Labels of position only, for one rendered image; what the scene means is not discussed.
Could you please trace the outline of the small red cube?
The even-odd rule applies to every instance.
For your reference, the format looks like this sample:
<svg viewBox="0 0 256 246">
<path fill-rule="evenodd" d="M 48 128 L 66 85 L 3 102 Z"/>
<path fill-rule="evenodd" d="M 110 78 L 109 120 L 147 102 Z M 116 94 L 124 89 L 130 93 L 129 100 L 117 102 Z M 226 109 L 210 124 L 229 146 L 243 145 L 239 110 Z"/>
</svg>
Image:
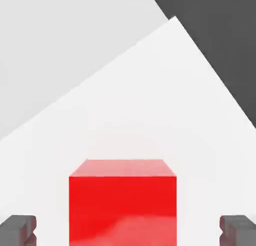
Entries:
<svg viewBox="0 0 256 246">
<path fill-rule="evenodd" d="M 177 246 L 177 177 L 161 159 L 86 160 L 69 176 L 69 246 Z"/>
</svg>

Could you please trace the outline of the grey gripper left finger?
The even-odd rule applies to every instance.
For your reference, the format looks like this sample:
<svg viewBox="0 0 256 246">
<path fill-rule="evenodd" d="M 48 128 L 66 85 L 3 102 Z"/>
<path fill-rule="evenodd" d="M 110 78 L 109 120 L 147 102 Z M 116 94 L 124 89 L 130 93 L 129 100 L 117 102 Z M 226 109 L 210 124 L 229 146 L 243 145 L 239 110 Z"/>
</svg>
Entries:
<svg viewBox="0 0 256 246">
<path fill-rule="evenodd" d="M 0 246 L 37 246 L 34 215 L 11 215 L 0 224 Z"/>
</svg>

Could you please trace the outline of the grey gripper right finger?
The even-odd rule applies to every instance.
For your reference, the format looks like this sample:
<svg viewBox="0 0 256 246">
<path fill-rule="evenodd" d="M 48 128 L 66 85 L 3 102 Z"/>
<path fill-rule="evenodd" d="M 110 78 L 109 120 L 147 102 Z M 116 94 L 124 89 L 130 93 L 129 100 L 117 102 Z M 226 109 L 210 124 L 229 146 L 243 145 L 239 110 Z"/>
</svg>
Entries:
<svg viewBox="0 0 256 246">
<path fill-rule="evenodd" d="M 219 246 L 256 246 L 256 224 L 245 215 L 222 215 Z"/>
</svg>

